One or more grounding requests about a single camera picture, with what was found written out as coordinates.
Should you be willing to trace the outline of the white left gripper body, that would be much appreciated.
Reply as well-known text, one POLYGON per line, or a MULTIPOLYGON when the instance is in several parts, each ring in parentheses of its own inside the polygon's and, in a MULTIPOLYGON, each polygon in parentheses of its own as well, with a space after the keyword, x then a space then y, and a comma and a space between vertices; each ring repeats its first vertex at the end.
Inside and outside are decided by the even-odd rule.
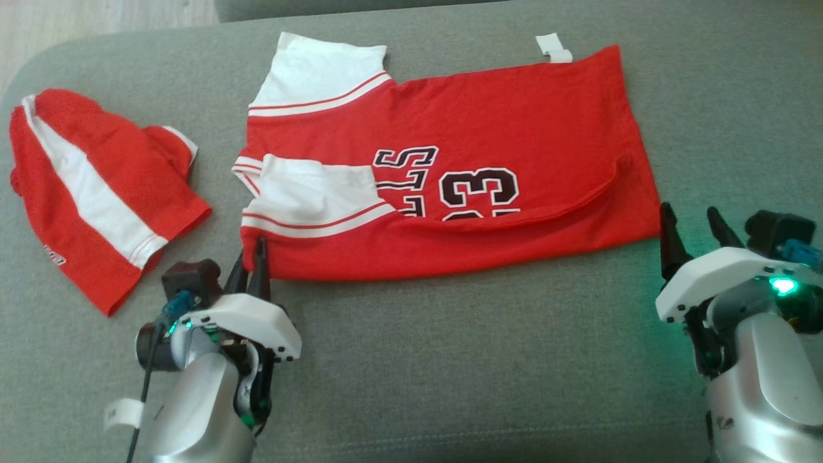
POLYGON ((188 381, 185 398, 211 412, 226 410, 260 433, 271 414, 274 367, 300 358, 303 347, 285 309, 247 293, 227 294, 174 325, 174 368, 188 381))

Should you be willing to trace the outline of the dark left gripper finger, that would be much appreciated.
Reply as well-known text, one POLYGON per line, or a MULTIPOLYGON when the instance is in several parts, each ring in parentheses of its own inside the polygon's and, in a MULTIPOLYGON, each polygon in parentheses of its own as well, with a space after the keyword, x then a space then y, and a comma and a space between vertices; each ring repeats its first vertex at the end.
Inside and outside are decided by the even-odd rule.
POLYGON ((271 278, 269 275, 269 258, 267 241, 259 237, 253 250, 253 269, 247 293, 262 301, 271 302, 271 278))
POLYGON ((230 270, 228 278, 226 279, 226 283, 223 287, 224 294, 244 294, 247 293, 249 289, 249 271, 245 269, 244 266, 244 253, 243 250, 239 252, 239 255, 234 263, 234 266, 230 270))

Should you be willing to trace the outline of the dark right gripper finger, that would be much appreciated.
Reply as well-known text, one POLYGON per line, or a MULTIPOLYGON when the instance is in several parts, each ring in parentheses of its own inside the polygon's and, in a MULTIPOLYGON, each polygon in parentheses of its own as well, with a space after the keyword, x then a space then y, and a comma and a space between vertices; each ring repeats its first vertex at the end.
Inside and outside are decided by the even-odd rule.
POLYGON ((665 282, 669 282, 676 272, 688 261, 693 260, 693 255, 687 253, 681 235, 677 231, 676 215, 671 208, 670 202, 663 202, 660 205, 660 267, 661 276, 665 282))
POLYGON ((746 245, 724 220, 716 207, 710 206, 707 208, 707 220, 712 236, 721 247, 746 249, 746 245))

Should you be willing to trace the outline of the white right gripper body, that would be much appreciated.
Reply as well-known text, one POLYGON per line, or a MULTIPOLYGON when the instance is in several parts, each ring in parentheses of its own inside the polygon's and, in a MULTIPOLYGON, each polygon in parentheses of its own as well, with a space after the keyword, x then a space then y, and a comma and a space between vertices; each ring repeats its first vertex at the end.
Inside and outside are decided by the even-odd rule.
POLYGON ((800 334, 820 333, 821 266, 723 247, 667 276, 655 308, 662 322, 682 323, 697 372, 715 379, 736 361, 735 328, 754 314, 776 314, 800 334))

